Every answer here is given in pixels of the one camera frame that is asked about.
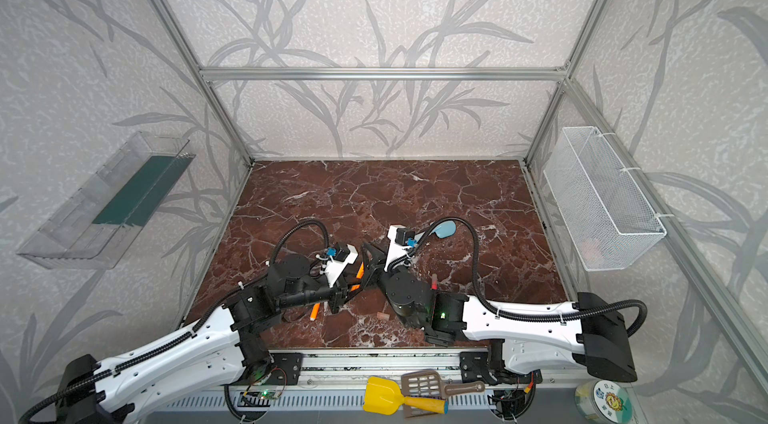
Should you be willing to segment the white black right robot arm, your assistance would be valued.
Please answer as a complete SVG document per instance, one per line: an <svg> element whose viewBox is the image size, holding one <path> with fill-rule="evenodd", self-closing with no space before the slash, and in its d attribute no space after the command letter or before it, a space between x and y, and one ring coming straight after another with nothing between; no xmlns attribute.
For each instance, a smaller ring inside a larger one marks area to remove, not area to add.
<svg viewBox="0 0 768 424"><path fill-rule="evenodd" d="M576 301L528 305L483 302L474 295L437 290L404 267L392 269L386 253L363 245L364 281L377 286L401 323L423 332L426 342L489 342L489 368L515 375L583 366L597 378L634 382L629 337L642 325L638 300L607 303L581 292Z"/></svg>

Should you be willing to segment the short orange highlighter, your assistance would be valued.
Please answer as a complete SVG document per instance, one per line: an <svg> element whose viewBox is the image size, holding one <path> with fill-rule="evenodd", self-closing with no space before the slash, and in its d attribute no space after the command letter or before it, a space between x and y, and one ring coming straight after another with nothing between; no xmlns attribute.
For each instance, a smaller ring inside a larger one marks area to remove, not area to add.
<svg viewBox="0 0 768 424"><path fill-rule="evenodd" d="M358 270L357 270L357 272L356 272L355 281L352 283L352 285L349 288L350 291L355 291L355 290L357 290L357 289L359 289L361 287L362 278L364 276L364 273L365 273L365 265L363 263L361 263L359 268L358 268Z"/></svg>
<svg viewBox="0 0 768 424"><path fill-rule="evenodd" d="M319 314L320 308L321 308L321 304L320 303L316 303L313 306L313 308L311 310L311 313L310 313L310 320L311 321L315 321L317 319L317 316Z"/></svg>

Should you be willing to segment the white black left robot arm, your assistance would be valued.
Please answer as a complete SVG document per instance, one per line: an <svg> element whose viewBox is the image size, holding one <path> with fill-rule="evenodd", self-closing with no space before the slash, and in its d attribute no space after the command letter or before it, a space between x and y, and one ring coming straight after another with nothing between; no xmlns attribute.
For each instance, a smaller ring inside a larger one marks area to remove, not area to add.
<svg viewBox="0 0 768 424"><path fill-rule="evenodd" d="M183 328L115 357L72 361L54 401L57 422L135 423L205 388L262 380L276 366L262 333L291 308L339 309L352 293L347 276L357 259L352 246L313 259L288 254Z"/></svg>

